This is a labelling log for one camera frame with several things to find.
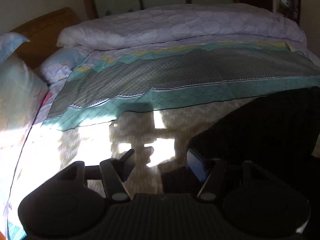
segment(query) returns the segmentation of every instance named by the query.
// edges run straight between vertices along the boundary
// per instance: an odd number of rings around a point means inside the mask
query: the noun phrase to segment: white wall
[[[81,21],[88,19],[83,0],[0,0],[0,33],[63,7],[73,9]]]
[[[320,0],[301,0],[300,27],[308,39],[308,49],[320,57]]]

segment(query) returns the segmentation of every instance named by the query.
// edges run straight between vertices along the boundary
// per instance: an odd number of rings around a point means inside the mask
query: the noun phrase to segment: pillow
[[[111,15],[65,28],[58,47],[124,49],[207,35],[247,34],[307,46],[296,22],[248,4],[176,4]]]
[[[0,64],[0,231],[20,152],[47,91],[15,54]]]
[[[92,50],[83,47],[62,48],[47,58],[35,72],[47,84],[53,84],[67,78]]]
[[[5,33],[0,36],[0,64],[4,62],[22,43],[29,41],[18,33]]]

